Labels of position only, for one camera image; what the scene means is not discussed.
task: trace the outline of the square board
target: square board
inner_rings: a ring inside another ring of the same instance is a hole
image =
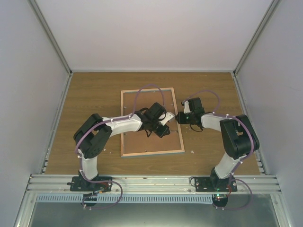
[[[165,109],[167,112],[177,114],[177,103],[174,88],[161,88],[165,98]],[[130,114],[134,107],[134,98],[138,90],[121,91],[121,115]],[[136,110],[150,108],[155,102],[162,104],[162,96],[158,89],[144,89],[137,99]],[[159,138],[155,133],[150,137],[145,131],[131,131],[121,134],[121,156],[146,156],[183,153],[184,144],[181,127],[176,120],[167,123],[170,135]]]

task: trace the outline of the brown table surface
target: brown table surface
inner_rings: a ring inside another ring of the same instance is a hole
[[[74,154],[73,135],[87,118],[98,113],[101,117],[120,116],[121,90],[139,89],[146,84],[173,87],[178,110],[181,101],[190,94],[211,89],[221,98],[216,111],[222,114],[241,114],[241,107],[230,73],[206,72],[92,72],[74,73],[50,153],[46,174],[73,174],[79,169]],[[211,93],[199,95],[205,111],[217,104]],[[221,133],[204,129],[194,132],[181,126],[185,153],[146,157],[120,157],[120,135],[109,139],[98,156],[99,174],[109,175],[208,175],[216,166],[224,148]],[[258,175],[255,156],[245,160],[237,175]]]

